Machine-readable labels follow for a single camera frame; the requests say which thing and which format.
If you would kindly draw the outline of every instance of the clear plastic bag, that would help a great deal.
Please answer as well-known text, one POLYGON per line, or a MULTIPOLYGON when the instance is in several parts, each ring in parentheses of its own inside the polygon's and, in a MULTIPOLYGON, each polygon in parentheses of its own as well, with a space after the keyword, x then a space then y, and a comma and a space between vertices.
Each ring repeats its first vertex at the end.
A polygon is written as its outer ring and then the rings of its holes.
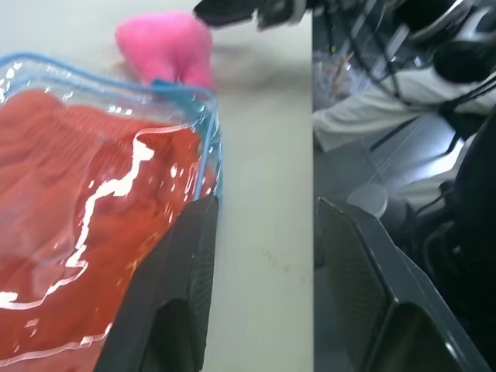
POLYGON ((0 58, 2 370, 92 370, 136 267, 220 196, 221 153, 208 91, 0 58))
POLYGON ((362 91, 364 74, 352 64, 352 56, 316 51, 313 64, 313 110, 327 109, 362 91))

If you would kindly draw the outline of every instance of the pink fluffy object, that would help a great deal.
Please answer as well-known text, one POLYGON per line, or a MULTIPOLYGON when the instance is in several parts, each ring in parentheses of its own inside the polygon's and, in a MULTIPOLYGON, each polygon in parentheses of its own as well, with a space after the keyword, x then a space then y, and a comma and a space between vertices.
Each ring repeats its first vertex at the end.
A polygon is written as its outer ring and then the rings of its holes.
POLYGON ((212 89, 212 35, 191 13, 138 15, 117 27, 115 39, 142 83, 161 79, 212 89))

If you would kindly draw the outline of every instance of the red fabric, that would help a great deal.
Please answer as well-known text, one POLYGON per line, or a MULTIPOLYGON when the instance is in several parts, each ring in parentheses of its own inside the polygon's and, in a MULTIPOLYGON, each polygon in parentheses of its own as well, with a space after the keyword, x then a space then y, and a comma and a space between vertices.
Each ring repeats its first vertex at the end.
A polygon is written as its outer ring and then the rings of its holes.
POLYGON ((0 108, 2 370, 94 368, 136 266, 193 198, 198 144, 42 91, 0 108))

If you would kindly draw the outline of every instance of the white table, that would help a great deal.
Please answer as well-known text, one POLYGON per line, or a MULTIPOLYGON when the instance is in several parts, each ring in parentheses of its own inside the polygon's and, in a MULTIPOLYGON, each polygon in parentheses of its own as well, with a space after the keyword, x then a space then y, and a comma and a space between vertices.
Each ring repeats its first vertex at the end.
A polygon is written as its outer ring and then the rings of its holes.
MULTIPOLYGON (((37 50, 128 77, 115 26, 196 2, 4 0, 0 53, 37 50)), ((309 17, 215 32, 225 176, 205 372, 313 370, 311 48, 309 17)))

